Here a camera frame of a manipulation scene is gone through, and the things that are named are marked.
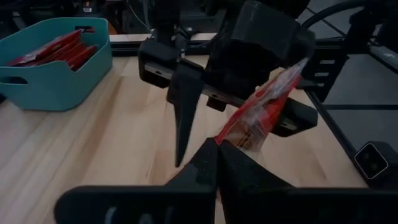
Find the red packet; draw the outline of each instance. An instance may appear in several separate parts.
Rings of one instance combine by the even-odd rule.
[[[67,64],[69,65],[70,69],[77,71],[84,63],[86,63],[88,59],[91,58],[91,56],[94,55],[96,49],[96,45],[87,47],[71,60],[67,60]]]
[[[259,87],[215,136],[216,143],[228,140],[240,149],[260,149],[276,124],[289,93],[299,83],[307,61],[307,58],[303,59]]]
[[[53,41],[41,46],[39,49],[26,54],[24,56],[18,57],[7,64],[7,66],[21,66],[22,64],[43,60],[45,57],[49,56],[56,50],[67,45],[75,39],[80,39],[82,30],[75,30],[69,34],[61,37],[55,38]]]
[[[72,49],[74,46],[76,46],[80,42],[80,39],[75,39],[69,44],[63,46],[61,49],[57,50],[56,52],[52,53],[48,57],[44,58],[43,60],[37,62],[35,65],[43,65],[45,63],[53,62],[55,61],[58,57],[60,57],[62,54],[67,52],[68,50]]]
[[[58,56],[55,60],[64,60],[64,61],[71,60],[73,57],[75,57],[85,49],[86,45],[83,42],[80,42],[75,46],[73,46],[71,49],[67,50],[66,52]]]

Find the snack bag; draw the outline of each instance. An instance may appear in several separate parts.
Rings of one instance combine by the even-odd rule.
[[[35,65],[43,65],[45,63],[53,62],[57,58],[59,58],[61,55],[63,55],[65,52],[72,49],[74,46],[76,46],[79,43],[80,43],[80,39],[75,39],[75,40],[71,41],[69,44],[60,48],[59,50],[53,52],[48,57],[45,57],[43,60],[37,62]]]
[[[43,60],[45,57],[48,57],[49,55],[61,49],[63,46],[69,44],[75,39],[80,39],[82,31],[82,29],[75,30],[61,37],[56,37],[55,39],[53,39],[53,41],[41,46],[40,48],[26,55],[15,58],[11,62],[9,62],[7,66],[24,66],[24,64],[26,63],[30,63],[30,65],[33,65],[32,62],[38,62],[40,60]]]
[[[301,60],[260,86],[215,136],[216,143],[225,139],[240,149],[259,150],[278,121],[289,93],[299,83],[307,62],[307,58]]]

